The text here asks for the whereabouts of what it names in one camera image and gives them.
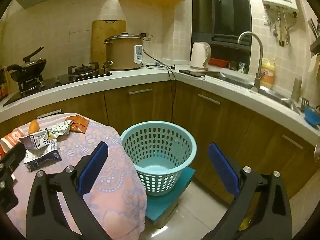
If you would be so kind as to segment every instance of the tablecloth pattern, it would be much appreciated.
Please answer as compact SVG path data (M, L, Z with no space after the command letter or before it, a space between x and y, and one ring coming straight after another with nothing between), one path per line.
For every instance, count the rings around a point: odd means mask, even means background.
M43 129L63 122L67 116L72 115L76 114L57 114L44 117L38 122ZM27 135L28 127L29 124L26 124L19 128ZM144 230L147 196L131 159L122 147L120 136L113 127L90 120L85 134L72 132L58 137L62 161L41 170L50 174L61 172L68 165L76 166L83 156L92 153L100 141L108 144L108 158L92 190L84 195L84 200L112 239L138 239ZM29 172L21 162L13 173L18 180L14 192L19 204L8 212L8 216L24 236L28 198L36 172ZM62 193L58 193L58 197L70 228L80 233Z

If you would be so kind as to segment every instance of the stainless steel sink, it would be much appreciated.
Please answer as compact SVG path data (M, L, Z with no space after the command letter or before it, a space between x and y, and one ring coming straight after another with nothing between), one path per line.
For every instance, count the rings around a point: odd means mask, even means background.
M251 89L254 85L254 82L249 82L245 79L238 78L229 74L225 74L218 71L206 71L202 72L203 74L217 78L226 82L229 82L234 85L238 85L243 88ZM290 98L286 98L285 96L273 91L272 89L268 89L266 87L260 86L259 94L264 95L267 98L270 98L278 103L280 103L283 106L286 106L287 108L291 109L292 111L300 114L297 106Z

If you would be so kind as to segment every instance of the black glass cooktop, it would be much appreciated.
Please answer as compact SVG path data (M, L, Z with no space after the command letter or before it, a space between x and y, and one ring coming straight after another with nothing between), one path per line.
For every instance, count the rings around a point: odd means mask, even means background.
M41 92L41 91L44 91L44 90L47 90L50 88L55 88L55 87L59 87L62 85L66 85L66 84L70 84L73 82L82 81L82 80L86 80L86 79L103 77L103 76L110 76L110 75L112 75L110 72L104 71L103 69L98 69L95 72L92 72L88 75L83 75L83 76L70 76L68 74L65 74L62 76L46 79L43 81L43 84L42 84L43 86L39 85L35 89L32 89L30 91L26 91L25 93L17 92L6 103L4 103L3 106L7 106L8 104L11 104L19 99L34 95L38 92Z

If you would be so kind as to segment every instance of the dish soap bottle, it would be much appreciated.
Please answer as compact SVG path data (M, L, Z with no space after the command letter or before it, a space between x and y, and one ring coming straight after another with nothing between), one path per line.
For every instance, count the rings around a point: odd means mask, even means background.
M267 58L262 59L262 69L261 73L265 73L264 76L261 78L260 85L271 89L275 80L275 70L276 70L276 63L273 60L273 64Z

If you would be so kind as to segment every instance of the metal pipe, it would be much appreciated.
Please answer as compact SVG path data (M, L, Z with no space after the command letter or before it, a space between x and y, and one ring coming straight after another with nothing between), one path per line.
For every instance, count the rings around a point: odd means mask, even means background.
M253 36L257 39L259 46L260 46L260 58L259 58L259 65L258 65L258 72L256 73L256 78L254 79L254 86L251 90L254 90L256 92L259 92L260 89L260 79L263 77L264 73L261 74L262 69L262 58L263 58L263 44L260 40L260 38L253 32L244 32L242 33L238 38L238 43L240 44L244 36Z

